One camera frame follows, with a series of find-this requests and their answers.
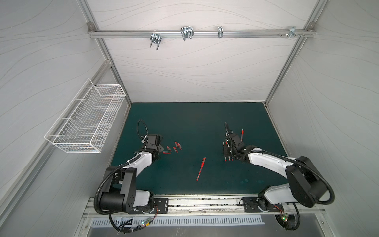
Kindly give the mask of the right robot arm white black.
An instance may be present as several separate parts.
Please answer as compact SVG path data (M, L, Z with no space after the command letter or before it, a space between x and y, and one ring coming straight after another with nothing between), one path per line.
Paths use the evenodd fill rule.
M246 146L229 129L226 130L224 154L231 159L266 168L286 178L286 184L267 186L258 194L255 203L262 212L268 212L281 203L299 203L311 208L316 204L330 205L335 201L332 186L307 157L295 159L265 151L257 146Z

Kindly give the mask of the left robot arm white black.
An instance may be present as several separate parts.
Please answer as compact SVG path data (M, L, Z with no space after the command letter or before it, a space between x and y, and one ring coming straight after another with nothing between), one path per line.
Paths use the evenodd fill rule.
M94 196L94 209L98 214L118 212L150 213L154 209L154 194L137 190L137 176L152 165L164 150L161 135L147 135L142 148L135 156L119 166L106 169L102 182Z

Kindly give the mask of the green table mat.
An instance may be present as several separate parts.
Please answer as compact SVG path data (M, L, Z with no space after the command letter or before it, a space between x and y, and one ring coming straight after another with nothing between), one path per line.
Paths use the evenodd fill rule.
M285 155L285 150L262 103L135 103L132 105L112 165L132 158L141 147L139 134L160 134L171 154L144 169L137 177L139 190L163 195L253 194L286 179L266 168L233 160L225 162L225 125L243 142ZM182 150L176 147L180 143ZM200 178L196 181L203 158Z

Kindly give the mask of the metal U-bolt clamp left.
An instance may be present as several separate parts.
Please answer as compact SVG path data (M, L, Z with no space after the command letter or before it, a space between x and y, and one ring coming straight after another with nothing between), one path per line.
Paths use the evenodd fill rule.
M150 40L151 40L150 47L152 47L153 44L155 44L156 45L156 50L158 50L159 46L161 44L161 41L162 41L161 35L158 34L158 33L152 33L151 37L150 37Z

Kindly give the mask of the metal u-bolt clamp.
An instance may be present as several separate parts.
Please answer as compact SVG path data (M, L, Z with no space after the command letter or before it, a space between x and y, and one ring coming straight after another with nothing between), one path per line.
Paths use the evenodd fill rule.
M193 31L192 26L185 26L181 28L180 32L184 41L186 41L186 39L191 40L194 36L194 31Z
M158 50L159 46L161 44L161 41L162 41L161 35L158 34L158 33L152 33L151 37L150 37L150 40L151 40L150 47L152 47L153 44L155 44L156 45L156 50Z

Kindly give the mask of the metal U-bolt clamp middle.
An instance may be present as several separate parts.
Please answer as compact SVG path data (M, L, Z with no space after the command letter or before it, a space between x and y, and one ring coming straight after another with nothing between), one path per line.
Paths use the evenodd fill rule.
M180 32L184 41L186 41L186 39L191 40L194 36L194 31L193 31L192 26L185 26L181 28Z

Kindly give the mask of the metal bolt clamp right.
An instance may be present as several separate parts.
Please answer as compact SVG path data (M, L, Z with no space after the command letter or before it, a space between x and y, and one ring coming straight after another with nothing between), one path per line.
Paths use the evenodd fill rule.
M302 38L305 37L305 34L298 33L296 27L292 27L287 33L285 34L278 34L280 37L285 38Z

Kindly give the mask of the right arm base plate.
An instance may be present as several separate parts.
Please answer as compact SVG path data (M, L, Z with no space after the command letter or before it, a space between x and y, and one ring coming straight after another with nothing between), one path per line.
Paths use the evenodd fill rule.
M244 212L284 212L282 205L271 204L263 197L242 197L238 203L243 207Z

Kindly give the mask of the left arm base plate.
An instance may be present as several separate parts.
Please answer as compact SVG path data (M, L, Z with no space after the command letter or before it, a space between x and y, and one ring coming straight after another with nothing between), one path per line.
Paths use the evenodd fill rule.
M154 200L150 199L147 205L134 207L130 212L128 212L128 214L167 214L168 203L168 198L157 198Z

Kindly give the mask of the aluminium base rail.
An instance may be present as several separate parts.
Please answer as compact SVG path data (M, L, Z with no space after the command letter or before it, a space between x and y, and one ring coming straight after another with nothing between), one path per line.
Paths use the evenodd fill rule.
M243 197L254 197L256 194L226 194L226 195L155 195L155 199L166 198L167 216L189 216L189 215L248 215L248 214L281 214L279 209L261 212L257 207L253 207L252 213L245 212L242 206ZM300 214L326 214L324 206L316 204L312 208L296 204ZM283 203L279 205L282 212L296 214L293 204ZM93 208L93 198L90 198L83 213L83 217L105 217L95 212Z

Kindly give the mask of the aluminium crossbar rail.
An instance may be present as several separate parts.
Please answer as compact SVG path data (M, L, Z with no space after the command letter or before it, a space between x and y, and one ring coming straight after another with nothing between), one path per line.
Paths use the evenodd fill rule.
M213 30L193 30L193 38L215 38L218 39L218 29ZM284 30L227 30L224 29L222 38L280 38L278 34L285 34L289 29ZM313 37L316 31L297 29L298 33L305 34L305 37ZM163 39L181 38L180 30L97 30L90 32L91 38L100 39L149 39L152 33L158 33Z

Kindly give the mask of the small metal bracket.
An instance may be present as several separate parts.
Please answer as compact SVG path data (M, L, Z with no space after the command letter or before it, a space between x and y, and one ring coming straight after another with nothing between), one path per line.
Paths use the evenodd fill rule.
M218 38L221 39L224 35L224 28L222 26L218 27Z

